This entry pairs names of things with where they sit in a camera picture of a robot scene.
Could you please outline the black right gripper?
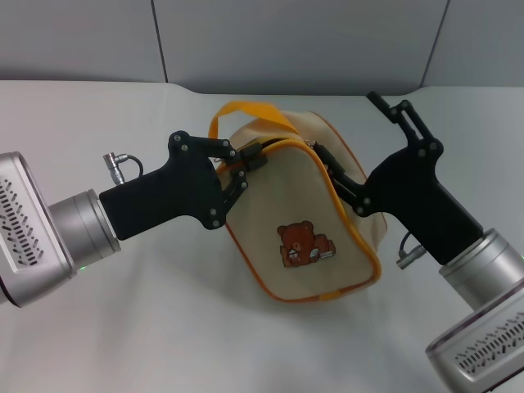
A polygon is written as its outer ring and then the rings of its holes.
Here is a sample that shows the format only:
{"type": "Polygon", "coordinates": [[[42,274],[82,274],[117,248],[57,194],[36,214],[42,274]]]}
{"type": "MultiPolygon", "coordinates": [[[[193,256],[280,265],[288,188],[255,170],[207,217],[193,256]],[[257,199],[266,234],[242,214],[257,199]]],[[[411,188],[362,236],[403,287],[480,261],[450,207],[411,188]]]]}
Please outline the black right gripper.
{"type": "Polygon", "coordinates": [[[436,162],[444,148],[412,103],[403,100],[390,106],[374,91],[366,98],[400,127],[407,147],[388,156],[364,185],[351,179],[324,145],[315,142],[313,150],[327,166],[337,195],[359,217],[393,215],[439,264],[446,265],[482,238],[483,227],[437,180],[436,162]]]}

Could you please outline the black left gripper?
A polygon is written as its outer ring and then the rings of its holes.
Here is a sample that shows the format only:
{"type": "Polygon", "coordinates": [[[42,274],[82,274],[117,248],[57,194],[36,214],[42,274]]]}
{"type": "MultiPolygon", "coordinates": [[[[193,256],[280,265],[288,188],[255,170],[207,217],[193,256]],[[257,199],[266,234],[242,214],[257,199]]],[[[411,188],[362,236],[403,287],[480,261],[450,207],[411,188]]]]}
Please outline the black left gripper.
{"type": "Polygon", "coordinates": [[[267,164],[256,142],[235,149],[227,139],[195,137],[179,130],[169,136],[169,158],[148,174],[99,194],[116,237],[123,241],[180,216],[213,230],[249,187],[247,174],[267,164]],[[210,158],[225,160],[213,166],[210,158]]]}

